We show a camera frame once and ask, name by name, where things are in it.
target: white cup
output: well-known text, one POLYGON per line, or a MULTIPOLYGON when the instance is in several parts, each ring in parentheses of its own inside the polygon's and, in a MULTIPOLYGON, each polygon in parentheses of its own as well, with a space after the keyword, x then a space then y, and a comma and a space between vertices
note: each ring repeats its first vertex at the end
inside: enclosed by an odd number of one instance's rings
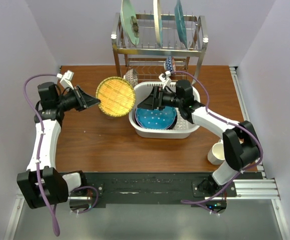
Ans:
POLYGON ((209 150, 207 159, 213 165, 220 165, 225 161, 224 143, 222 141, 213 145, 209 150))

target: wooden table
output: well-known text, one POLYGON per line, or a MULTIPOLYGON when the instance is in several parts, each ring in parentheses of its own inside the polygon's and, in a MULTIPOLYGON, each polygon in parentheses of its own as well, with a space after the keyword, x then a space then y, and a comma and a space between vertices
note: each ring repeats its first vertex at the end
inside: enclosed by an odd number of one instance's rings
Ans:
MULTIPOLYGON (((75 73, 73 85, 95 95, 98 84, 116 75, 114 66, 63 66, 75 73)), ((203 66, 200 80, 210 95, 210 109, 242 121, 228 66, 203 66)), ((198 84, 202 103, 206 96, 198 84)), ((128 116, 108 119, 97 106, 65 114, 57 144, 56 166, 60 172, 209 172, 214 166, 207 153, 218 137, 199 128, 185 139, 154 139, 138 136, 128 116)))

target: yellow woven plate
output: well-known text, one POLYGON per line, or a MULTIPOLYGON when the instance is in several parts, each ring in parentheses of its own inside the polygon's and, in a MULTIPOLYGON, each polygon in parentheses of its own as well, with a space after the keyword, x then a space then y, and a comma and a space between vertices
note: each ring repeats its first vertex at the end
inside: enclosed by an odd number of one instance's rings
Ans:
POLYGON ((128 114, 136 101, 133 87, 123 78, 111 76, 103 80, 96 90, 96 98, 100 99, 100 110, 111 117, 128 114))

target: gray wall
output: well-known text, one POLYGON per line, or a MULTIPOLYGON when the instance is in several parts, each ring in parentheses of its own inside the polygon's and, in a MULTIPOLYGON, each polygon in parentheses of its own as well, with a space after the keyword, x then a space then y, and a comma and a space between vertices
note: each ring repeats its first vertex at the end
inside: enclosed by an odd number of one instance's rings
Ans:
POLYGON ((290 1, 276 0, 238 67, 251 120, 290 228, 290 1))
MULTIPOLYGON (((34 114, 22 84, 32 75, 56 71, 25 1, 0 0, 0 240, 15 202, 17 173, 26 170, 35 140, 34 114)), ((38 99, 39 81, 29 86, 33 100, 38 99)))
MULTIPOLYGON (((114 64, 110 34, 120 0, 26 0, 58 64, 114 64)), ((131 0, 135 11, 153 10, 153 0, 131 0)), ((161 0, 165 14, 176 0, 161 0)), ((274 0, 182 0, 184 13, 205 15, 209 43, 205 65, 237 66, 274 0)))

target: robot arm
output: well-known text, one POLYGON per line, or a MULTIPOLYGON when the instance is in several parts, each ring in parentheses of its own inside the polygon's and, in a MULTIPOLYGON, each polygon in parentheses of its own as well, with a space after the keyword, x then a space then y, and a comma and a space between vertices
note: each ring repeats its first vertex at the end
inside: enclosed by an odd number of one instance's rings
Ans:
POLYGON ((227 123, 240 125, 257 138, 252 124, 248 121, 229 120, 209 109, 207 112, 206 106, 194 99, 189 81, 177 81, 176 92, 172 92, 170 89, 167 91, 165 84, 163 87, 155 86, 151 94, 137 107, 161 110, 165 106, 178 108, 185 120, 200 125, 223 139, 225 162, 206 181, 201 183, 199 187, 202 188, 202 191, 208 191, 210 194, 215 193, 220 186, 228 183, 238 171, 259 158, 260 153, 256 142, 240 128, 227 123))
MULTIPOLYGON (((63 176, 56 171, 56 147, 65 112, 71 109, 82 111, 100 103, 97 98, 84 93, 79 86, 73 87, 71 84, 72 77, 73 73, 71 71, 66 72, 64 75, 57 75, 60 83, 67 89, 65 95, 57 92, 56 84, 53 82, 45 82, 38 86, 40 105, 42 107, 38 113, 43 120, 45 128, 40 148, 40 175, 45 195, 51 205, 66 202, 69 193, 73 189, 86 185, 86 178, 82 171, 72 172, 63 176)), ((27 166, 27 171, 17 176, 18 186, 32 209, 45 206, 37 183, 37 151, 42 129, 37 116, 35 116, 34 120, 36 123, 34 151, 27 166)))

